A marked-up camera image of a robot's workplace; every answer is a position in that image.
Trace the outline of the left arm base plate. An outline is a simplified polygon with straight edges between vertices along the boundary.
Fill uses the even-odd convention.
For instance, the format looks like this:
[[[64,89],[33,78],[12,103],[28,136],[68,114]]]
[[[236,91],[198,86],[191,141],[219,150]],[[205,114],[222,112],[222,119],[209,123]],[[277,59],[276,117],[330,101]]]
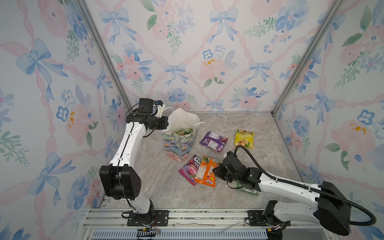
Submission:
[[[127,218],[128,227],[166,227],[169,222],[168,210],[150,210],[147,214],[129,212]]]

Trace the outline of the green yellow Fox's candy packet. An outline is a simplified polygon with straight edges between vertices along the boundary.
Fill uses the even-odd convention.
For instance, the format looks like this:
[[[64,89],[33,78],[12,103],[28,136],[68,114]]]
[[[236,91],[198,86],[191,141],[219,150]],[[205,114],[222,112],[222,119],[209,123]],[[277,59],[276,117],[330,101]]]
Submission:
[[[189,129],[185,129],[185,130],[180,130],[177,134],[179,136],[185,136],[185,135],[188,135],[188,134],[191,134],[194,130],[192,128],[189,128]]]

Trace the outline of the orange candy packet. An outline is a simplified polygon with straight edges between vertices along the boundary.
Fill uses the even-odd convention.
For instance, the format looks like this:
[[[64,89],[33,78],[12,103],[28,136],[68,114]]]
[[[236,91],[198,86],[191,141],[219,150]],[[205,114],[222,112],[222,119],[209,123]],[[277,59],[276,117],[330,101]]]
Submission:
[[[216,175],[213,170],[219,166],[220,162],[216,159],[203,156],[199,169],[195,176],[195,182],[209,187],[216,187]]]

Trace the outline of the yellow snack packet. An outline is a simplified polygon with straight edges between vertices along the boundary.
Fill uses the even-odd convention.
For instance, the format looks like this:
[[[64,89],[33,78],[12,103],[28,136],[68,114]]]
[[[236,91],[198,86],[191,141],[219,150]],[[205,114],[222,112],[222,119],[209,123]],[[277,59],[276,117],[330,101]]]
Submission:
[[[253,132],[237,130],[235,136],[235,147],[243,146],[247,149],[252,150],[254,148],[254,135],[255,133]]]

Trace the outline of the floral paper gift bag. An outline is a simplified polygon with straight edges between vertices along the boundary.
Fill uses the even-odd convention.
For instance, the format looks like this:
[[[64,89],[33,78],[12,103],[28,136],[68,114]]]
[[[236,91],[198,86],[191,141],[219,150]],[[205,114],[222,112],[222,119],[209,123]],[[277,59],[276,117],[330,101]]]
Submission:
[[[184,162],[188,158],[192,146],[196,140],[200,125],[204,124],[198,115],[186,112],[178,108],[168,117],[168,127],[162,131],[167,157]],[[194,131],[185,136],[179,136],[180,130],[192,128]]]

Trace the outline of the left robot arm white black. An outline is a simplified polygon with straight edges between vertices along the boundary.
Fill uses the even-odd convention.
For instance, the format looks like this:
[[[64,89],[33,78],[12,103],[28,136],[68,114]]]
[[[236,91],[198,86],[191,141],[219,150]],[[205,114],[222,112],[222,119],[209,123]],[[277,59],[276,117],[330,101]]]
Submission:
[[[165,130],[168,117],[163,116],[165,104],[160,100],[141,98],[126,114],[124,136],[110,163],[101,166],[99,175],[105,194],[115,200],[127,200],[138,215],[153,214],[153,203],[141,193],[142,180],[135,171],[135,160],[147,131]]]

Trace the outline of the magenta Fox's candy packet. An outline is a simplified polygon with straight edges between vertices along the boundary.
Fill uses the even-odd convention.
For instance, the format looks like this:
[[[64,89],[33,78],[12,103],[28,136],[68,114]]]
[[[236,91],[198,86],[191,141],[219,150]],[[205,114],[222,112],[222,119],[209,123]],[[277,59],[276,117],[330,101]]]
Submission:
[[[197,184],[195,176],[201,162],[202,160],[197,155],[194,155],[192,159],[179,170],[179,173],[193,186],[196,186]]]

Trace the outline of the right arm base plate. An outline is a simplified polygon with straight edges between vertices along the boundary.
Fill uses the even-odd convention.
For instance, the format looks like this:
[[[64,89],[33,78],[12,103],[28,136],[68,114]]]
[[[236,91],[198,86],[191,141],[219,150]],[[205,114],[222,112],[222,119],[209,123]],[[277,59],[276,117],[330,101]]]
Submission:
[[[251,227],[271,227],[271,228],[286,228],[291,225],[291,222],[282,222],[273,214],[264,215],[263,210],[248,210],[248,217],[245,223]]]

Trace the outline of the green snack packet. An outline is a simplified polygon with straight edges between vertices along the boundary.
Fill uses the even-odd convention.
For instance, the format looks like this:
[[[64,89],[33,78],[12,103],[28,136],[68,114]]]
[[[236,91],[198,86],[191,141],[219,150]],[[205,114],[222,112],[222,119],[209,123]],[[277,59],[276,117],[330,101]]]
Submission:
[[[241,181],[241,182],[237,182],[236,190],[240,191],[240,192],[244,192],[244,193],[258,196],[259,192],[257,190],[247,188],[247,187],[252,187],[252,186],[253,185],[250,184],[249,182]]]

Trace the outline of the purple snack packet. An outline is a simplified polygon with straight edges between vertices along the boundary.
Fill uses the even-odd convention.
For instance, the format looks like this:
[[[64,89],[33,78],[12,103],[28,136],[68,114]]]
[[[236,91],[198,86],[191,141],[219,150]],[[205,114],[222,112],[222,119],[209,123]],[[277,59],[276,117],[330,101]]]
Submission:
[[[200,141],[200,145],[206,146],[218,153],[220,153],[228,142],[228,138],[225,138],[213,131],[209,131]]]

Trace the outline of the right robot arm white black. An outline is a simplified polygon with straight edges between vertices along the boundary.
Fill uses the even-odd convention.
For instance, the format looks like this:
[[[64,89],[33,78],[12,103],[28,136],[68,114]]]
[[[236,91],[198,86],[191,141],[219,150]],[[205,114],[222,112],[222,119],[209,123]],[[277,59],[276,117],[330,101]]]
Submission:
[[[321,225],[340,236],[350,233],[351,206],[332,183],[305,184],[264,173],[259,168],[247,168],[232,152],[227,153],[213,172],[227,183],[237,182],[240,188],[294,200],[293,203],[269,201],[262,212],[249,213],[246,223],[250,226],[270,226],[276,230],[291,222],[304,222]]]

